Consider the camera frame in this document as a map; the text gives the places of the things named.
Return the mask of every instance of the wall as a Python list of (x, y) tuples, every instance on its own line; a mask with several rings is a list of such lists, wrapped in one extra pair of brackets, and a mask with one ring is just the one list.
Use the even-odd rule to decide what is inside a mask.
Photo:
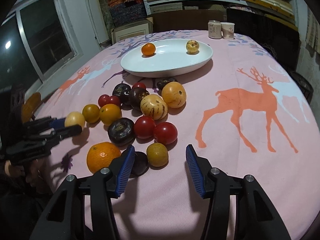
[(297, 0), (297, 5), (301, 41), (297, 72), (306, 78), (314, 89), (310, 107), (320, 127), (320, 55), (315, 53), (305, 41), (308, 24), (308, 6), (304, 0)]
[(73, 73), (81, 66), (100, 52), (99, 46), (95, 40), (94, 31), (89, 19), (85, 0), (64, 0), (67, 8), (71, 25), (76, 34), (83, 55), (72, 62), (57, 70), (39, 89), (42, 98), (50, 94), (52, 91), (60, 87)]

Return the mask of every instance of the black fruit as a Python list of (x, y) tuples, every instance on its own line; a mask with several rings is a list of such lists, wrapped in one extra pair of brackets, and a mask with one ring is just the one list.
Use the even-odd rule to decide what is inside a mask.
[(112, 92), (112, 95), (113, 96), (117, 96), (117, 97), (120, 97), (120, 94), (123, 90), (131, 90), (131, 87), (128, 85), (128, 84), (123, 84), (123, 83), (120, 83), (120, 84), (117, 84)]
[(157, 82), (157, 87), (162, 90), (165, 85), (169, 84), (170, 82), (177, 82), (177, 80), (174, 77), (163, 78), (162, 80)]
[(143, 152), (136, 152), (131, 174), (134, 176), (142, 175), (149, 166), (147, 155)]
[(130, 102), (130, 105), (138, 110), (138, 111), (141, 111), (140, 110), (140, 103), (141, 103), (141, 100), (145, 97), (149, 95), (149, 92), (147, 90), (145, 90), (144, 88), (134, 88), (130, 91), (129, 93), (129, 102)]
[(108, 128), (110, 141), (118, 146), (125, 145), (135, 138), (134, 122), (129, 118), (115, 120)]
[(121, 93), (120, 93), (120, 101), (121, 101), (122, 104), (130, 105), (129, 93), (130, 93), (130, 90), (128, 90), (128, 89), (121, 91)]

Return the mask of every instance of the can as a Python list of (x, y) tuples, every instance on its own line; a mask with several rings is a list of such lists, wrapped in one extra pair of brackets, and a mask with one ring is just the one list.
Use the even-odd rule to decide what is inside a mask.
[(219, 21), (209, 21), (208, 33), (208, 36), (211, 39), (221, 39), (221, 23)]

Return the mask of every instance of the picture frame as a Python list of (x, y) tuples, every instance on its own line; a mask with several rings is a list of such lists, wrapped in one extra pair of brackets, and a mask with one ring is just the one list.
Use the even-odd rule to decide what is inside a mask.
[(153, 18), (129, 23), (111, 30), (112, 45), (124, 39), (153, 33)]

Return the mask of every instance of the tablecloth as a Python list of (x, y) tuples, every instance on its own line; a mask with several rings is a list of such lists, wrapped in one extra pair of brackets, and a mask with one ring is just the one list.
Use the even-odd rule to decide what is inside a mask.
[[(126, 73), (121, 57), (130, 49), (162, 39), (202, 41), (213, 49), (202, 68), (176, 76), (187, 92), (187, 103), (170, 109), (167, 118), (178, 129), (178, 140), (169, 145), (169, 163), (129, 179), (119, 199), (112, 200), (122, 239), (199, 239), (208, 200), (195, 192), (186, 165), (185, 148), (192, 144), (199, 156), (228, 175), (252, 174), (282, 217), (290, 236), (298, 240), (320, 210), (320, 136), (311, 109), (283, 68), (251, 38), (235, 34), (234, 40), (213, 40), (207, 31), (170, 31), (118, 42), (93, 57), (67, 80), (44, 105), (39, 117), (65, 117), (97, 104), (116, 84), (133, 85), (140, 77)], [(157, 93), (158, 79), (144, 79)], [(123, 110), (135, 121), (139, 113)], [(87, 125), (78, 137), (62, 141), (47, 160), (46, 179), (56, 190), (68, 174), (90, 176), (86, 165), (89, 148), (109, 141), (106, 127)], [(135, 140), (146, 152), (153, 141)], [(230, 233), (234, 225), (231, 202)], [(86, 200), (86, 225), (91, 228)]]

